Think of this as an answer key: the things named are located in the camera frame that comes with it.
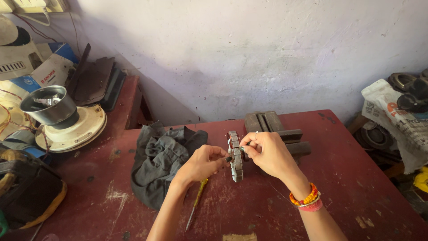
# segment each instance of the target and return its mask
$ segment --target yellow screwdriver handle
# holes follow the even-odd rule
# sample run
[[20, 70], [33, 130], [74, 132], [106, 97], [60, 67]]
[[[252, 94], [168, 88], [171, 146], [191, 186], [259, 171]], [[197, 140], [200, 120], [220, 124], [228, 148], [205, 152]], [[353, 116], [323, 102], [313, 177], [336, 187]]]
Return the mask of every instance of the yellow screwdriver handle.
[[207, 182], [208, 182], [208, 178], [201, 181], [201, 186], [199, 187], [198, 195], [196, 196], [196, 200], [195, 200], [195, 204], [193, 204], [193, 208], [196, 208], [196, 206], [198, 205], [199, 198], [201, 197], [201, 194], [202, 194], [202, 190], [204, 190], [204, 186], [205, 184], [207, 184]]

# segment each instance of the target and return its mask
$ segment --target hand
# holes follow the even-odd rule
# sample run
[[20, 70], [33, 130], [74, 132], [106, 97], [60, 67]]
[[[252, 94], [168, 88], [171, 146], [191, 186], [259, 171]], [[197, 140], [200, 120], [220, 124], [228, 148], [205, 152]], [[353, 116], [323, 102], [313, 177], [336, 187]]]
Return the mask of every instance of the hand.
[[260, 132], [256, 135], [250, 132], [239, 145], [244, 147], [248, 157], [263, 171], [281, 179], [297, 200], [303, 200], [311, 193], [308, 179], [298, 168], [278, 133]]
[[190, 186], [195, 181], [202, 181], [225, 166], [229, 154], [221, 147], [203, 145], [197, 149], [192, 157], [178, 170], [173, 181]]

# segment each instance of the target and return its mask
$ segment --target woman's left hand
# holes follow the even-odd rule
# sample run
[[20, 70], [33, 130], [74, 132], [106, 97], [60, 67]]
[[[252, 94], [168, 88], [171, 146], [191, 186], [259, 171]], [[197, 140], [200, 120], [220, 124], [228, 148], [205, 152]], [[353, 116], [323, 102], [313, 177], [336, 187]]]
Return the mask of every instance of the woman's left hand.
[[212, 176], [225, 166], [229, 154], [221, 147], [203, 145], [197, 149], [192, 157], [178, 170], [173, 181], [190, 186], [195, 181], [202, 181]]

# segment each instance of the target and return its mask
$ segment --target screwdriver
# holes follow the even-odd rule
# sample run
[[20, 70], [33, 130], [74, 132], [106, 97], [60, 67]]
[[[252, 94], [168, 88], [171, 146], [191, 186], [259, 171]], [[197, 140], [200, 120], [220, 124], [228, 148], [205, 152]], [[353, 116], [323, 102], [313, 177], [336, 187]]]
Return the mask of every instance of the screwdriver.
[[189, 222], [187, 222], [186, 231], [189, 230], [189, 225], [190, 225], [190, 221], [192, 220], [193, 212], [195, 211], [195, 208], [198, 205], [199, 198], [201, 197], [202, 190], [204, 190], [204, 186], [205, 184], [207, 184], [207, 181], [208, 181], [208, 178], [201, 181], [201, 186], [199, 187], [198, 195], [196, 196], [195, 203], [193, 204], [193, 210], [192, 210], [192, 213], [190, 214]]

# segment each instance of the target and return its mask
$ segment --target stainless steel jar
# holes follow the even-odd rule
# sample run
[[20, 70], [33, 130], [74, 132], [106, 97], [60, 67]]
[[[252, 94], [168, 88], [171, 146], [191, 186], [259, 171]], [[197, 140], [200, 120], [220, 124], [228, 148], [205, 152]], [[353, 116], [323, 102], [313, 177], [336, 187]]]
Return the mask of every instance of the stainless steel jar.
[[[46, 106], [34, 100], [52, 99], [53, 96], [56, 96], [59, 100], [56, 100], [51, 106]], [[64, 87], [58, 85], [43, 87], [31, 92], [22, 99], [19, 108], [38, 122], [56, 129], [70, 127], [79, 119], [73, 99], [67, 94], [67, 90]]]

